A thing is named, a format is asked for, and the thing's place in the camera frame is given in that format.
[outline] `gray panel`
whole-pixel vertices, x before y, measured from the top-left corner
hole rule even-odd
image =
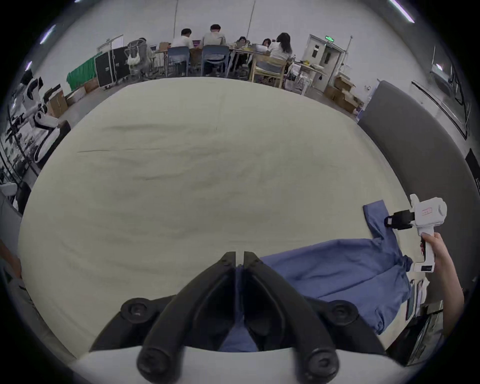
[[[383,152],[406,195],[441,197],[448,216],[437,227],[460,284],[471,288],[480,269],[480,197],[466,161],[440,123],[409,95],[380,82],[359,126]],[[428,302],[440,300],[440,281],[428,274]]]
[[[22,215],[0,192],[0,239],[14,255],[17,254],[18,234]]]

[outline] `beige tablecloth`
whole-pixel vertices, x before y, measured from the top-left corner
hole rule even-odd
[[[42,170],[21,225],[24,281],[79,357],[127,299],[175,294],[226,251],[371,237],[362,206],[380,199],[409,208],[371,140],[325,105],[236,80],[129,85]],[[414,229],[399,244],[418,257]]]

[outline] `white door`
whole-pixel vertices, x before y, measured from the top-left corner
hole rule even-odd
[[[338,62],[340,57],[340,52],[336,49],[331,47],[326,47],[322,58],[320,59],[319,65],[323,67],[322,72],[325,75],[322,75],[320,79],[320,75],[316,75],[315,79],[313,80],[313,87],[318,89],[319,91],[324,91],[328,85],[328,80],[332,76],[332,73],[335,69],[335,66]]]
[[[325,43],[310,36],[302,60],[308,60],[310,64],[318,64],[324,54]]]

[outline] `finger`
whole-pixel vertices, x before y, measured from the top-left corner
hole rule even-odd
[[[421,234],[422,239],[424,239],[427,243],[433,244],[435,243],[436,238],[428,233],[423,232]]]

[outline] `black hair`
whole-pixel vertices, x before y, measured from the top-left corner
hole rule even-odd
[[[278,35],[276,40],[280,43],[282,50],[286,53],[292,53],[292,47],[290,45],[290,35],[286,32],[282,32]]]

